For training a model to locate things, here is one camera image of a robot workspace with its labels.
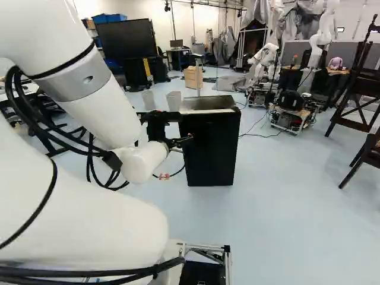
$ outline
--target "black cable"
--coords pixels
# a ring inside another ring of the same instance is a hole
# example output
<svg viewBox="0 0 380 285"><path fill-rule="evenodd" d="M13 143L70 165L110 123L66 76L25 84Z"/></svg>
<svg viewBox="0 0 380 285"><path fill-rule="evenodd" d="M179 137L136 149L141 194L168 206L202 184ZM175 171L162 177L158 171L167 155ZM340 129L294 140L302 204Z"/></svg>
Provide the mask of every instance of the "black cable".
<svg viewBox="0 0 380 285"><path fill-rule="evenodd" d="M313 72L313 69L310 70L309 74L305 77L305 79L298 85L297 89L306 81L306 79L308 79L308 77L310 76L310 74Z"/></svg>
<svg viewBox="0 0 380 285"><path fill-rule="evenodd" d="M40 278L81 278L81 277L107 277L125 276L135 274L153 275L162 272L179 264L185 263L184 257L176 257L154 266L124 270L40 270L27 268L14 268L0 266L0 276L19 276L19 277L40 277Z"/></svg>
<svg viewBox="0 0 380 285"><path fill-rule="evenodd" d="M136 270L107 270L107 271L54 271L54 270L24 270L22 268L7 268L5 267L5 274L1 275L0 281L7 283L14 283L20 285L80 285L82 282L71 282L71 281L52 281L52 280L41 280L29 278L33 277L49 277L49 278L77 278L77 277L106 277L106 276L125 276L128 277L112 280L98 282L97 284L103 285L119 285L129 283L135 280L145 278L147 276L157 276L158 273L171 269L179 264L184 264L184 257L177 257L169 261L163 262L161 264L156 264L152 267L139 268ZM31 274L21 274L20 272L15 273L14 271L28 271Z"/></svg>
<svg viewBox="0 0 380 285"><path fill-rule="evenodd" d="M0 250L5 248L7 245L15 241L19 236L21 236L26 229L34 222L34 220L38 217L38 215L41 213L43 208L45 207L46 203L48 202L50 196L52 195L55 183L57 181L57 176L58 176L58 169L57 165L53 160L51 160L53 164L53 176L52 180L50 182L50 185L41 200L40 204L38 205L37 209L34 211L34 213L27 219L27 221L13 234L11 235L8 239L6 239L4 242L0 244Z"/></svg>
<svg viewBox="0 0 380 285"><path fill-rule="evenodd" d="M245 135L249 135L252 137L260 137L260 138L270 138L270 137L277 137L278 135L280 135L284 131L285 131L285 129L282 129L281 131L278 132L278 134L275 134L275 135L257 135L257 134L245 134Z"/></svg>
<svg viewBox="0 0 380 285"><path fill-rule="evenodd" d="M17 66L11 67L11 69L8 71L7 75L5 76L5 93L7 94L8 100L11 102L11 106L14 109L15 113L23 120L29 128L33 129L36 133L41 135L42 137L46 137L47 139L59 144L60 146L67 148L68 150L71 150L74 153L87 156L88 152L79 150L76 147L73 147L72 145L68 144L67 142L64 142L60 140L59 138L55 137L54 135L50 134L46 130L42 129L40 126L38 126L35 121L31 120L24 114L24 112L21 111L21 109L18 107L18 104L15 100L13 89L12 89L12 80L14 75L19 71L19 68ZM101 157L102 155L100 153L93 153L94 156Z"/></svg>
<svg viewBox="0 0 380 285"><path fill-rule="evenodd" d="M93 144L94 144L94 135L92 133L90 133L90 135L88 137L88 144L89 144L89 147L88 147L89 155L87 156L87 163L86 163L87 181L91 182L91 179L90 179L90 171L91 171L91 174L92 174L95 182L102 188L106 188L106 189L111 190L111 191L117 191L117 190L120 190L120 189L128 186L129 182L125 181L122 185L120 185L118 187L110 187L111 184L114 183L117 180L118 176L120 175L120 170L118 170L117 172L112 172L109 179L107 180L107 182L105 184L103 184L99 180L99 178L96 175L93 156L91 155L91 153L93 151Z"/></svg>
<svg viewBox="0 0 380 285"><path fill-rule="evenodd" d="M25 93L24 93L24 89L23 89L23 86L21 85L21 70L18 68L18 71L15 73L14 75L14 85L15 85L15 89L16 89L16 92L18 93L19 97L23 100L23 103L25 105L25 107L28 109L29 112L31 112L31 114L37 118L38 121L40 121L41 123L43 123L44 125L46 125L49 129L51 129L52 131L56 132L57 134L77 143L77 144L80 144L84 147L88 147L88 143L81 140L81 139L78 139L76 138L75 136L72 135L72 132L65 132L63 131L62 129L58 128L56 125L54 125L52 122L50 122L49 120L47 120L40 112L38 112L29 102L29 99L26 97ZM73 131L73 133L76 133L80 130L80 128L76 129ZM105 154L105 151L102 150L101 148L98 148L98 147L95 147L93 146L93 149L98 151L99 153L102 153L103 155Z"/></svg>
<svg viewBox="0 0 380 285"><path fill-rule="evenodd" d="M242 138L242 137L244 137L246 134L248 134L248 133L249 133L249 132L255 127L255 125L257 125L258 123L260 123L260 122L262 121L262 119L264 119L264 118L266 117L267 113L268 113L268 111L266 111L265 114L263 115L263 117L262 117L260 120L258 120L257 122L255 122L255 123L253 124L253 126L251 126L251 128L250 128L248 131L246 131L246 132L245 132L244 134L242 134L242 135L239 135L239 139Z"/></svg>
<svg viewBox="0 0 380 285"><path fill-rule="evenodd" d="M178 170L176 173L169 175L169 177L171 178L171 177L176 176L177 174L180 174L180 172L183 171L183 169L185 169L185 165L183 165L182 168L181 168L180 170ZM152 174L152 175L153 175L155 178L160 179L157 175L155 175L155 174Z"/></svg>

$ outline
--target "black wire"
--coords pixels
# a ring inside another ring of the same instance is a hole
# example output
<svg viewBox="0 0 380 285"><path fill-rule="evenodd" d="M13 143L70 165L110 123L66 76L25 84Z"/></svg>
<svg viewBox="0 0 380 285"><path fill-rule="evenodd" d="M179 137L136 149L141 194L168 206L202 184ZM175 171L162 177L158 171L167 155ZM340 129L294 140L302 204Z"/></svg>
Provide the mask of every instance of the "black wire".
<svg viewBox="0 0 380 285"><path fill-rule="evenodd" d="M306 79L308 79L308 77L310 76L310 74L313 72L313 69L310 70L309 74L305 77L305 79L298 85L297 89L306 81Z"/></svg>
<svg viewBox="0 0 380 285"><path fill-rule="evenodd" d="M120 185L118 187L110 187L111 184L113 184L117 180L118 176L120 175L120 170L118 170L117 172L113 171L105 184L103 184L99 180L99 178L96 175L93 156L91 155L91 153L93 151L94 139L95 139L94 135L92 133L90 133L90 135L88 137L88 153L89 153L89 155L87 156L87 163L86 163L87 181L91 182L91 179L90 179L90 171L91 171L92 177L94 178L95 182L102 188L106 188L106 189L111 190L111 191L117 191L117 190L120 190L120 189L128 186L129 182L125 181L122 185Z"/></svg>
<svg viewBox="0 0 380 285"><path fill-rule="evenodd" d="M119 285L129 283L147 276L156 275L162 271L166 271L179 264L184 264L184 257L177 257L161 264L147 268L139 268L135 270L106 270L106 271L55 271L55 270L29 270L22 268L0 267L0 281L14 283L20 285L80 285L82 282L71 281L52 281L29 278L44 277L44 278L79 278L79 277L107 277L107 276L125 276L128 277L98 282L103 285Z"/></svg>
<svg viewBox="0 0 380 285"><path fill-rule="evenodd" d="M278 132L278 134L275 134L275 135L257 135L257 134L245 134L245 135L250 135L252 137L260 137L260 138L270 138L270 137L276 137L284 131L285 129L282 129L280 132Z"/></svg>
<svg viewBox="0 0 380 285"><path fill-rule="evenodd" d="M18 104L15 100L13 89L12 89L12 80L14 75L19 72L19 68L17 66L11 67L11 69L8 71L7 75L5 76L5 93L7 94L8 100L11 102L11 106L14 109L15 113L23 120L29 128L33 129L36 133L38 133L42 137L46 137L47 139L59 144L62 147L67 148L68 150L71 150L74 153L87 156L88 152L79 150L76 147L73 147L72 145L60 140L59 138L55 137L54 135L50 134L46 130L42 129L40 126L38 126L35 121L31 120L24 114L24 112L21 111L21 109L18 107ZM102 156L100 153L93 153L94 156Z"/></svg>
<svg viewBox="0 0 380 285"><path fill-rule="evenodd" d="M79 271L66 271L66 270L40 270L40 269L27 269L27 268L14 268L7 266L0 266L0 276L19 276L19 277L41 277L41 278L81 278L81 277L107 277L107 276L125 276L133 274L159 273L168 268L172 268L179 264L185 263L183 257L176 257L163 263L136 269L124 270L79 270Z"/></svg>
<svg viewBox="0 0 380 285"><path fill-rule="evenodd" d="M262 121L262 119L264 119L264 118L266 117L267 113L268 113L268 111L266 111L265 114L263 115L263 117L262 117L260 120L258 120L257 122L255 122L255 123L253 124L253 126L251 126L251 128L250 128L248 131L246 131L246 132L245 132L244 134L242 134L242 135L239 135L239 139L242 138L242 137L244 137L246 134L248 134L248 133L249 133L249 132L255 127L255 125L257 125L258 123L260 123L260 122Z"/></svg>
<svg viewBox="0 0 380 285"><path fill-rule="evenodd" d="M83 145L85 147L88 147L88 143L81 140L81 139L78 139L76 138L75 136L73 136L70 132L67 133L63 130L61 130L60 128L58 128L56 125L54 125L52 122L50 122L49 120L47 120L40 112L38 112L29 102L29 99L26 97L25 93L24 93L24 90L23 90L23 86L21 85L21 71L20 69L18 69L18 71L15 73L14 75L14 85L15 85L15 89L19 95L19 97L23 100L25 106L28 108L28 110L33 114L34 117L37 118L38 121L40 121L41 123L43 123L44 125L46 125L49 129L51 129L52 131L55 131L57 134L77 143L77 144L80 144L80 145ZM103 155L105 154L105 151L102 150L101 148L98 148L98 147L93 147L94 150L98 151L99 153L102 153Z"/></svg>
<svg viewBox="0 0 380 285"><path fill-rule="evenodd" d="M169 175L169 177L171 178L171 177L176 176L177 174L180 174L180 172L183 171L184 168L185 168L185 165L183 165L182 168L181 168L180 170L178 170L176 173ZM152 176L155 177L155 178L159 178L159 177L158 177L157 175L155 175L155 174L152 174Z"/></svg>

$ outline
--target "gray floor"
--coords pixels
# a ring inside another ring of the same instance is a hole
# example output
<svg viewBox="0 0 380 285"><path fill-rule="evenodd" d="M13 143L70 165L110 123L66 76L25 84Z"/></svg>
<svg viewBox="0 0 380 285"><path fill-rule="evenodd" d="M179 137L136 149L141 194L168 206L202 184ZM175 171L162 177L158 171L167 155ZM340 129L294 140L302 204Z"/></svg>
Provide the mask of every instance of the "gray floor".
<svg viewBox="0 0 380 285"><path fill-rule="evenodd" d="M206 76L216 76L215 68L206 70ZM218 76L231 74L218 69ZM211 90L212 86L205 83L202 95L226 94ZM164 110L170 91L196 96L179 78L155 85L152 91ZM136 110L143 110L138 93L127 96ZM233 97L245 102L243 94ZM263 109L244 109L240 133L264 114ZM338 189L365 134L337 126L325 138L332 114L330 110L319 115L314 127L298 137L282 133L239 140L231 187L189 188L182 172L169 181L152 178L120 192L160 207L169 220L172 238L230 244L235 285L379 284L379 171L364 165L344 191ZM75 126L68 118L62 121ZM251 133L277 133L264 123ZM172 124L167 133L177 137L178 126ZM55 160L85 179L83 157L66 153ZM157 173L173 173L182 165L181 154L172 153ZM109 170L101 163L97 166L105 178Z"/></svg>

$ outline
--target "white wall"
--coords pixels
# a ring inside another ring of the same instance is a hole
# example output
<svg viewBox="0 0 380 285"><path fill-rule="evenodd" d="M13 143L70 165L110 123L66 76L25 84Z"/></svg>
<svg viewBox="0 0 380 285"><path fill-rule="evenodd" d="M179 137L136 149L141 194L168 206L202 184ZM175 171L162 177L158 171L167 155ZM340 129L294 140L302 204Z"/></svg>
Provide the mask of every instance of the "white wall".
<svg viewBox="0 0 380 285"><path fill-rule="evenodd" d="M352 40L357 22L363 11L365 0L341 0L341 4L335 12L338 27L344 27L344 33L339 33L339 40ZM373 15L379 14L376 21L380 24L380 0L368 0L368 4L363 11L363 19L354 40L364 40ZM380 43L380 34L372 33L369 40Z"/></svg>
<svg viewBox="0 0 380 285"><path fill-rule="evenodd" d="M129 20L149 18L153 21L156 42L163 50L170 48L174 39L172 13L164 11L162 0L74 0L80 18L91 18L101 13L125 14ZM184 45L191 46L193 35L192 11L189 4L173 2L177 39L183 39ZM236 11L227 13L227 25L233 26ZM206 29L213 29L214 37L225 25L225 9L194 5L195 36L197 42L205 42ZM240 19L236 18L235 29L238 30Z"/></svg>

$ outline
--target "blue storage bin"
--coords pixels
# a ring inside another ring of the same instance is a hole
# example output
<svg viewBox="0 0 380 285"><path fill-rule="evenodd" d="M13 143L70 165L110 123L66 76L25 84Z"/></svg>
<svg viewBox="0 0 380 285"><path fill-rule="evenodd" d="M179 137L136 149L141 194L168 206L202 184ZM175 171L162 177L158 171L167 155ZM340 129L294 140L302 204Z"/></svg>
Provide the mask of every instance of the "blue storage bin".
<svg viewBox="0 0 380 285"><path fill-rule="evenodd" d="M103 24L110 22L126 21L126 15L123 14L100 14L92 17L95 24Z"/></svg>
<svg viewBox="0 0 380 285"><path fill-rule="evenodd" d="M108 22L120 22L120 21L126 21L126 15L123 15L123 14L108 15Z"/></svg>

